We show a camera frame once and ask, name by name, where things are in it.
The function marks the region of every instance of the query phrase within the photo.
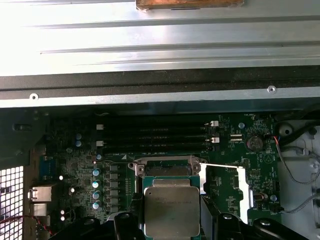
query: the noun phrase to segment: red wire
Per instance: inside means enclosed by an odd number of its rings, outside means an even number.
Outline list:
[[[44,225],[37,217],[35,216],[29,216],[29,215],[21,215],[21,216],[11,216],[6,219],[3,219],[0,221],[0,224],[4,224],[7,222],[10,222],[11,220],[17,220],[17,219],[22,219],[22,218],[32,218],[34,219],[41,227],[43,227],[44,230],[48,231],[50,235],[54,235],[54,233],[48,228],[48,226]]]
[[[278,139],[276,136],[273,136],[274,140],[275,140],[275,144],[279,145]]]

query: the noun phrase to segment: cable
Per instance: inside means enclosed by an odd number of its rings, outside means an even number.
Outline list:
[[[305,206],[308,205],[309,202],[311,202],[312,200],[314,199],[317,199],[317,198],[320,198],[320,193],[317,193],[317,194],[314,194],[310,197],[307,198],[307,200],[305,200],[300,206],[298,206],[297,208],[295,209],[292,209],[292,210],[283,210],[281,211],[282,214],[294,214],[296,212],[299,212],[301,209],[303,209]]]
[[[283,155],[282,155],[282,153],[281,153],[281,150],[280,150],[280,146],[279,146],[277,137],[274,136],[273,138],[274,138],[274,140],[275,140],[275,147],[276,147],[276,150],[277,150],[277,152],[278,152],[278,154],[279,154],[280,160],[281,160],[281,162],[282,162],[285,170],[288,172],[288,174],[289,174],[290,178],[292,179],[292,181],[294,181],[294,182],[297,183],[297,184],[302,184],[302,185],[308,185],[308,184],[312,184],[313,182],[315,182],[315,181],[317,180],[317,178],[319,177],[319,175],[320,175],[320,168],[319,168],[318,172],[316,173],[315,177],[312,178],[310,181],[303,182],[303,181],[298,181],[298,180],[296,180],[296,179],[294,178],[294,176],[292,175],[292,173],[291,173],[288,165],[286,164],[286,162],[285,162],[285,160],[284,160],[284,157],[283,157]]]
[[[110,113],[109,112],[103,112],[103,113],[94,113],[94,115],[96,115],[96,116],[99,116],[99,117],[104,117],[104,116],[107,116],[107,115],[109,115]]]
[[[316,126],[320,126],[320,120],[308,122],[305,126],[301,127],[300,129],[294,131],[288,136],[283,136],[279,141],[280,146],[287,145],[292,143],[293,141],[297,140],[302,134],[307,132],[309,129],[314,128]]]
[[[0,224],[4,224],[7,222],[10,222],[12,220],[18,220],[18,219],[22,219],[22,218],[32,218],[34,219],[37,224],[39,224],[41,227],[43,227],[44,230],[48,231],[50,233],[50,235],[54,235],[54,233],[48,228],[48,226],[44,225],[37,217],[35,216],[29,216],[29,215],[21,215],[21,216],[11,216],[8,218],[5,218],[3,220],[0,221]]]

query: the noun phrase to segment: gray cable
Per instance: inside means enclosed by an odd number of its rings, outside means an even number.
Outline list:
[[[303,209],[305,206],[308,205],[308,203],[310,203],[312,200],[314,199],[317,199],[317,198],[320,198],[320,193],[317,193],[317,194],[314,194],[310,197],[308,197],[307,200],[305,200],[300,206],[298,206],[297,208],[295,209],[292,209],[292,210],[284,210],[284,211],[281,211],[282,214],[294,214],[296,212],[299,212],[301,209]]]
[[[292,181],[294,181],[295,183],[297,184],[302,184],[302,185],[308,185],[308,184],[312,184],[313,182],[315,182],[317,180],[317,178],[319,177],[320,175],[320,167],[318,169],[318,172],[316,173],[315,177],[312,178],[310,181],[307,181],[307,182],[303,182],[303,181],[298,181],[294,178],[294,176],[292,175],[288,165],[286,164],[285,160],[284,160],[284,157],[282,156],[282,153],[281,153],[281,150],[280,150],[280,146],[278,144],[275,145],[276,146],[276,150],[278,151],[279,153],[279,157],[280,157],[280,160],[285,168],[285,170],[288,172],[290,178],[292,179]]]

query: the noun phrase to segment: white mesh grille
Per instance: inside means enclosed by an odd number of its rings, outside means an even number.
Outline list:
[[[23,215],[24,167],[0,171],[0,221]],[[22,240],[23,218],[0,224],[0,240]]]

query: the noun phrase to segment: blue capacitor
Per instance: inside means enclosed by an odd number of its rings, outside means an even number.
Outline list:
[[[96,168],[96,169],[94,169],[94,170],[92,171],[92,175],[95,176],[95,177],[99,176],[100,173],[101,173],[100,168]]]
[[[94,200],[97,200],[98,198],[100,198],[101,196],[101,192],[100,191],[95,191],[93,194],[92,194],[92,197]]]
[[[77,133],[77,134],[75,135],[75,139],[80,140],[81,138],[82,138],[81,133]]]
[[[95,210],[98,210],[98,208],[101,206],[101,201],[95,201],[93,204],[92,204],[92,207],[93,209]]]
[[[75,146],[76,147],[81,147],[81,145],[82,145],[82,142],[81,141],[75,141]]]
[[[94,189],[97,189],[97,188],[100,186],[100,184],[101,184],[101,181],[100,181],[100,180],[96,180],[96,181],[94,181],[94,182],[92,183],[92,187],[93,187]]]

